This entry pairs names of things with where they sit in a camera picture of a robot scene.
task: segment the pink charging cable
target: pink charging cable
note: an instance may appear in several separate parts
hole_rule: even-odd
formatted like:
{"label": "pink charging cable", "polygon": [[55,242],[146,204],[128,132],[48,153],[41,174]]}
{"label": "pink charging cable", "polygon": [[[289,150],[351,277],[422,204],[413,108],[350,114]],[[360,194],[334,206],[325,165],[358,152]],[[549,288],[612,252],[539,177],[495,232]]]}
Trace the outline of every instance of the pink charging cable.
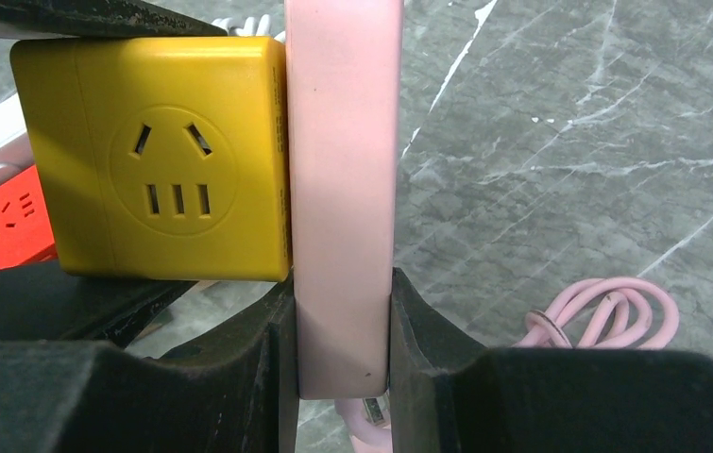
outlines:
{"label": "pink charging cable", "polygon": [[[663,289],[648,280],[635,277],[588,278],[573,283],[560,293],[545,311],[531,310],[526,314],[529,333],[515,346],[518,347],[598,347],[623,348],[639,342],[651,328],[654,312],[643,293],[650,294],[665,313],[662,326],[638,349],[665,347],[679,328],[679,309],[676,302]],[[579,343],[573,346],[562,329],[587,304],[603,296],[589,321]],[[635,322],[628,327],[631,306],[637,309]],[[612,326],[599,342],[603,328],[614,312]],[[387,428],[374,427],[362,415],[361,399],[334,401],[336,412],[345,421],[350,435],[355,437],[356,453],[391,453],[392,433]]]}
{"label": "pink charging cable", "polygon": [[[665,313],[662,326],[639,349],[660,349],[673,339],[679,328],[679,309],[663,289],[648,280],[634,277],[588,278],[568,286],[551,302],[545,312],[531,310],[526,314],[529,333],[515,346],[573,347],[564,327],[581,309],[604,295],[595,309],[584,335],[575,347],[622,348],[636,343],[648,332],[654,319],[651,305],[641,292],[652,295]],[[627,328],[630,307],[637,309],[637,319]],[[609,332],[598,342],[609,317],[615,319]]]}

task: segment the socket holes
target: socket holes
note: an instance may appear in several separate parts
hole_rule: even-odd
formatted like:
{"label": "socket holes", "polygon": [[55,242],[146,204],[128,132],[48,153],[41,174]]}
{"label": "socket holes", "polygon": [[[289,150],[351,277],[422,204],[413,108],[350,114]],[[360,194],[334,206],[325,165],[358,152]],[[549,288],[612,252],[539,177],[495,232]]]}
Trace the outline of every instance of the socket holes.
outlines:
{"label": "socket holes", "polygon": [[205,156],[210,156],[212,154],[212,148],[209,146],[209,143],[206,142],[206,139],[203,138],[202,135],[200,135],[200,131],[197,130],[197,126],[194,124],[186,126],[186,130],[189,131],[190,135],[192,135],[192,138],[195,139],[197,142],[198,146],[200,146],[200,150],[203,151],[203,154]]}
{"label": "socket holes", "polygon": [[155,184],[147,184],[147,198],[150,200],[150,213],[159,215],[159,196],[156,194]]}
{"label": "socket holes", "polygon": [[142,132],[139,133],[139,140],[136,142],[136,147],[133,149],[135,156],[141,156],[144,152],[144,144],[147,143],[147,137],[150,135],[150,126],[142,125]]}
{"label": "socket holes", "polygon": [[211,214],[212,205],[209,203],[209,186],[206,184],[198,184],[197,192],[200,195],[200,215]]}
{"label": "socket holes", "polygon": [[179,184],[173,184],[173,196],[176,198],[176,214],[182,215],[184,213],[183,190]]}

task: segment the gray marble floor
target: gray marble floor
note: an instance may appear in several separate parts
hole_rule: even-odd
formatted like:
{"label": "gray marble floor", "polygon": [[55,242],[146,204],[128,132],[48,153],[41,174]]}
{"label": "gray marble floor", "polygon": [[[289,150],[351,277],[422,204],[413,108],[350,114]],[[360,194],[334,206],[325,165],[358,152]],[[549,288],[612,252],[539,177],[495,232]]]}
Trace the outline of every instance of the gray marble floor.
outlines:
{"label": "gray marble floor", "polygon": [[[211,20],[282,5],[163,0]],[[396,261],[488,345],[571,282],[666,288],[671,348],[713,357],[713,0],[406,0]],[[0,99],[12,90],[0,42]],[[130,348],[159,354],[268,285],[218,283]],[[327,402],[298,451],[348,451]]]}

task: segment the white cable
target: white cable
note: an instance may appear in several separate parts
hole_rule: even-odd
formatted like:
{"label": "white cable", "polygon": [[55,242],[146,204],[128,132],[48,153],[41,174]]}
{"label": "white cable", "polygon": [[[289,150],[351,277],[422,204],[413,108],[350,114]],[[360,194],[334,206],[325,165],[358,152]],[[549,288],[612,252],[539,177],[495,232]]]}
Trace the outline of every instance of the white cable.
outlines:
{"label": "white cable", "polygon": [[[248,17],[241,25],[234,22],[232,17],[218,18],[212,21],[212,25],[226,30],[231,36],[272,36],[272,24],[273,20],[269,14],[262,16],[258,22],[255,17]],[[276,35],[275,40],[285,42],[286,32],[282,31]]]}

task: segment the yellow power socket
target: yellow power socket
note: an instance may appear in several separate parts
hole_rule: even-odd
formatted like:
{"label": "yellow power socket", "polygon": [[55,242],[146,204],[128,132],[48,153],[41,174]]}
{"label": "yellow power socket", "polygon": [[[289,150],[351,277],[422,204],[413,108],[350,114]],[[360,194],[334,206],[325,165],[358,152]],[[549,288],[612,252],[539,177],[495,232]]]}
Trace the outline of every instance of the yellow power socket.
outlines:
{"label": "yellow power socket", "polygon": [[18,42],[11,67],[66,272],[286,278],[283,44]]}

